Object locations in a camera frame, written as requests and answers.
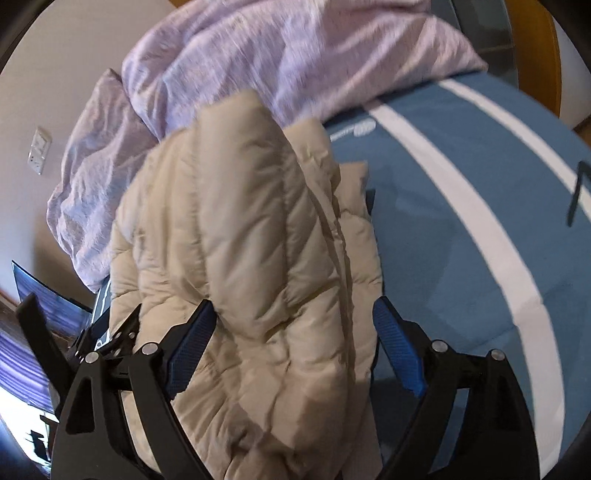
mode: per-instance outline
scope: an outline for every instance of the blue gripper pad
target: blue gripper pad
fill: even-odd
[[[384,299],[385,297],[380,297],[374,303],[375,330],[402,386],[420,398],[427,389],[423,361]]]
[[[187,332],[185,338],[178,346],[174,356],[168,361],[168,374],[165,391],[169,399],[173,399],[177,393],[184,392],[197,368],[209,339],[216,329],[217,313],[213,304],[200,312],[199,317]]]

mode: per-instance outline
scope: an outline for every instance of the white stripe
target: white stripe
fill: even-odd
[[[499,106],[481,93],[455,80],[442,80],[439,82],[439,85],[446,90],[455,93],[458,97],[476,105],[484,113],[503,125],[503,127],[513,133],[536,155],[538,155],[540,160],[558,177],[571,194],[574,192],[574,187],[577,183],[577,174],[537,133],[519,120],[515,115],[509,113],[503,107]],[[587,218],[591,220],[591,195],[584,186],[581,189],[579,205],[583,209]]]
[[[100,308],[100,314],[103,314],[105,312],[105,300],[107,298],[107,294],[110,294],[111,292],[109,292],[109,288],[111,287],[111,277],[109,277],[109,281],[107,282],[107,286],[105,288],[105,291],[103,292],[103,304],[102,307]],[[107,328],[106,331],[106,341],[108,342],[111,339],[111,334],[109,329]]]
[[[564,386],[550,316],[531,272],[488,204],[443,153],[389,106],[374,101],[365,109],[414,157],[446,198],[505,297],[530,373],[535,438],[545,475],[560,454]]]

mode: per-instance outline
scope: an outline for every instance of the mattress logo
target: mattress logo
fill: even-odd
[[[330,136],[330,141],[334,142],[335,140],[346,137],[350,134],[353,134],[354,137],[364,137],[365,135],[369,135],[374,130],[375,120],[373,118],[366,118],[365,120],[361,120],[354,125],[349,125],[337,133],[332,134]]]

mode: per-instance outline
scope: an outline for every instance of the wall plate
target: wall plate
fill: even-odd
[[[49,152],[50,146],[50,135],[41,127],[37,127],[35,135],[33,136],[33,142],[31,143],[31,149],[29,150],[29,159],[27,160],[27,163],[38,175],[41,175],[41,172],[43,171],[43,166],[45,165],[45,159],[47,158],[47,152]]]

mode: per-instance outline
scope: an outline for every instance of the wall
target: wall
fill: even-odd
[[[562,63],[560,119],[574,128],[591,115],[591,73],[562,27],[554,24]]]
[[[11,260],[61,294],[92,295],[47,227],[70,131],[98,77],[173,10],[167,0],[56,0],[0,73],[0,293],[18,301]],[[27,166],[36,127],[53,143],[41,176]]]

